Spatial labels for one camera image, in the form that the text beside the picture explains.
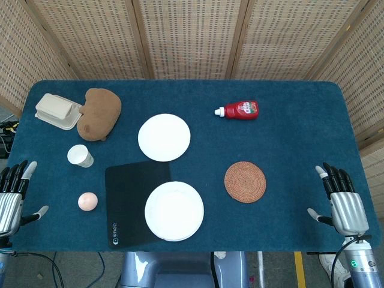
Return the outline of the small white paper plate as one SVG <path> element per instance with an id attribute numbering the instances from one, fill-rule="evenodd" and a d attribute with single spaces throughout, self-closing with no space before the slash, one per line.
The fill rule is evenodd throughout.
<path id="1" fill-rule="evenodd" d="M 173 161 L 188 149 L 191 133 L 180 117 L 162 113 L 150 117 L 138 132 L 140 150 L 150 159 L 160 162 Z"/>

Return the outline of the black floor equipment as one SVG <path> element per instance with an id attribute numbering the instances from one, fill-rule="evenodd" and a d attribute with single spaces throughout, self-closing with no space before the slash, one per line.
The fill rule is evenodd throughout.
<path id="1" fill-rule="evenodd" d="M 8 159 L 19 121 L 0 122 L 0 159 Z"/>

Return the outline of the woven bamboo folding screen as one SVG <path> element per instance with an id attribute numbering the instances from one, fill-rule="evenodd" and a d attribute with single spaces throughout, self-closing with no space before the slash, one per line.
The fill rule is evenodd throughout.
<path id="1" fill-rule="evenodd" d="M 0 0 L 0 115 L 44 79 L 335 82 L 384 220 L 384 0 Z"/>

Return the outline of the pale pink egg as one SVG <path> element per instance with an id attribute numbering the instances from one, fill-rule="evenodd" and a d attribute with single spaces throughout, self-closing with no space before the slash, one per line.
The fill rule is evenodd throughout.
<path id="1" fill-rule="evenodd" d="M 96 208 L 98 197 L 94 193 L 86 192 L 79 196 L 77 203 L 81 210 L 88 212 Z"/>

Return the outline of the brown capybara plush toy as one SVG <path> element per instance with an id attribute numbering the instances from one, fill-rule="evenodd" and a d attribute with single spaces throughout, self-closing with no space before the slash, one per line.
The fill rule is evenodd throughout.
<path id="1" fill-rule="evenodd" d="M 87 141 L 105 141 L 115 126 L 122 109 L 120 98 L 104 88 L 90 88 L 85 94 L 85 104 L 77 122 L 79 136 Z"/>

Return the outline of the black mouse pad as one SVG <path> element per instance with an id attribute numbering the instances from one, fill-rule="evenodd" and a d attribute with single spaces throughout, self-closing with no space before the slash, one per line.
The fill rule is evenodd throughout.
<path id="1" fill-rule="evenodd" d="M 161 241 L 146 223 L 145 205 L 153 190 L 169 181 L 168 162 L 143 161 L 105 170 L 107 236 L 111 249 Z"/>

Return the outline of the large white paper plate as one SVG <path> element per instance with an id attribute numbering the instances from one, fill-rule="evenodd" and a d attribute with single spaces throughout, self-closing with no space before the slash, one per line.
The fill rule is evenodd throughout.
<path id="1" fill-rule="evenodd" d="M 171 181 L 159 185 L 145 205 L 145 221 L 160 239 L 178 242 L 193 236 L 204 217 L 200 194 L 191 185 Z"/>

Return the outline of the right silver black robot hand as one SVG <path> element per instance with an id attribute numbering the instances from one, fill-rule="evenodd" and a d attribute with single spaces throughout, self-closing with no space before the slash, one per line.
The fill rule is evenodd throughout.
<path id="1" fill-rule="evenodd" d="M 356 192 L 349 174 L 328 163 L 316 166 L 326 196 L 331 206 L 331 216 L 318 214 L 314 209 L 307 212 L 312 219 L 327 224 L 343 236 L 363 235 L 369 230 L 368 220 L 360 195 Z"/>

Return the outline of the red ketchup squeeze bottle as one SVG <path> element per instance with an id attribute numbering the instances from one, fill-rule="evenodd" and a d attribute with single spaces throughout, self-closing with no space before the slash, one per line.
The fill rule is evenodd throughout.
<path id="1" fill-rule="evenodd" d="M 214 115 L 228 119 L 253 120 L 259 115 L 259 104 L 256 100 L 239 101 L 215 109 Z"/>

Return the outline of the dark blue table cloth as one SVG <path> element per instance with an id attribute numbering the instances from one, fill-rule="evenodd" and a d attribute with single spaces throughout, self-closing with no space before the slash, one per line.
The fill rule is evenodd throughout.
<path id="1" fill-rule="evenodd" d="M 35 106 L 49 92 L 81 103 L 90 88 L 105 88 L 122 102 L 121 115 L 105 141 L 89 142 L 94 163 L 70 164 L 68 150 L 83 142 L 76 129 L 62 130 L 35 117 Z M 221 118 L 215 109 L 256 100 L 253 120 Z M 333 227 L 314 221 L 308 208 L 331 212 L 315 167 L 345 170 L 360 194 L 371 245 L 382 240 L 380 224 L 365 178 L 349 114 L 332 82 L 251 80 L 42 80 L 29 91 L 8 159 L 13 166 L 36 161 L 23 211 L 47 205 L 40 220 L 11 238 L 13 248 L 49 251 L 108 251 L 105 170 L 145 161 L 137 134 L 160 113 L 182 118 L 190 128 L 186 152 L 169 165 L 174 181 L 190 184 L 201 195 L 204 218 L 199 230 L 181 242 L 161 240 L 138 251 L 335 251 L 343 241 Z M 254 203 L 227 193 L 224 176 L 239 161 L 257 165 L 266 191 Z M 78 206 L 91 192 L 98 204 Z"/>

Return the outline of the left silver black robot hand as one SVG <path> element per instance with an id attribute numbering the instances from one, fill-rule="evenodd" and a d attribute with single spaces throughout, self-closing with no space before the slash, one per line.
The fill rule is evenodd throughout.
<path id="1" fill-rule="evenodd" d="M 49 210 L 47 205 L 37 212 L 23 216 L 23 203 L 37 162 L 27 160 L 0 171 L 0 239 L 14 235 L 20 226 L 42 218 Z"/>

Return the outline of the small white paper cup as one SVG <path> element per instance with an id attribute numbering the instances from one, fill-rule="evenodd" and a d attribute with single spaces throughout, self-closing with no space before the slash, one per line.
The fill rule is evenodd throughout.
<path id="1" fill-rule="evenodd" d="M 74 145 L 67 153 L 68 161 L 73 165 L 89 168 L 94 163 L 94 158 L 85 145 Z"/>

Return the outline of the brown round woven coaster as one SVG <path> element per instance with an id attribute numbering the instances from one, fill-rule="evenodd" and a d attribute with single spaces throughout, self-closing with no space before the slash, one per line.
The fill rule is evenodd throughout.
<path id="1" fill-rule="evenodd" d="M 239 161 L 227 169 L 224 186 L 233 199 L 241 203 L 254 203 L 260 200 L 266 191 L 266 177 L 257 165 Z"/>

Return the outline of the beige clamshell takeout box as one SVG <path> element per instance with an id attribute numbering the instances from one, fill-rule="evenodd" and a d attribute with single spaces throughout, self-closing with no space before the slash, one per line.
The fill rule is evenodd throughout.
<path id="1" fill-rule="evenodd" d="M 45 93 L 35 108 L 36 118 L 63 130 L 72 129 L 82 115 L 80 104 L 50 93 Z"/>

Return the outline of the white sneaker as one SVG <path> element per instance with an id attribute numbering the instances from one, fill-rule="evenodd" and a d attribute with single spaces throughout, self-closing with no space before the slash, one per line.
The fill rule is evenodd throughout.
<path id="1" fill-rule="evenodd" d="M 331 278 L 332 265 L 335 259 L 334 254 L 320 254 L 319 261 L 323 269 L 326 271 L 329 278 Z M 349 277 L 348 271 L 341 264 L 340 260 L 336 261 L 334 269 L 334 288 L 344 288 L 345 277 Z"/>

